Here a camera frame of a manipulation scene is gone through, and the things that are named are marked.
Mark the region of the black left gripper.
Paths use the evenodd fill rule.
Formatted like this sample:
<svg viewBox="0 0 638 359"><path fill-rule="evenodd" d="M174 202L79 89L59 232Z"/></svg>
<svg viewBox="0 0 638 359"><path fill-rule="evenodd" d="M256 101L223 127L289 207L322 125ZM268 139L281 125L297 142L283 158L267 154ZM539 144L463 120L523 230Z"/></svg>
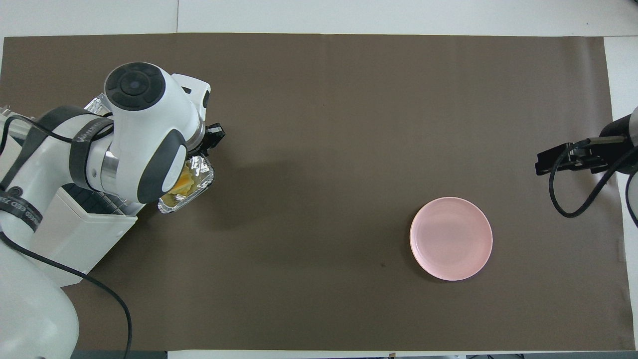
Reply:
<svg viewBox="0 0 638 359"><path fill-rule="evenodd" d="M207 126L203 132L203 136L201 136L201 140L192 150L189 150L189 154L208 155L209 151L216 148L224 137L225 130L221 123L214 123Z"/></svg>

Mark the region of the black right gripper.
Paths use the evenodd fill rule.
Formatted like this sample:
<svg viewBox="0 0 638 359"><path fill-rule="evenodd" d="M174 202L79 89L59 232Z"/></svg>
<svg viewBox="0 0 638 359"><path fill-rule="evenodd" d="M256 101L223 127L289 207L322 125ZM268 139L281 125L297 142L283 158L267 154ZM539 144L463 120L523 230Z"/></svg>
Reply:
<svg viewBox="0 0 638 359"><path fill-rule="evenodd" d="M536 175L542 176L552 170L552 166L569 144L555 146L536 155ZM590 170L597 174L608 170L624 154L620 144L588 145L584 149L571 150L558 165L558 171Z"/></svg>

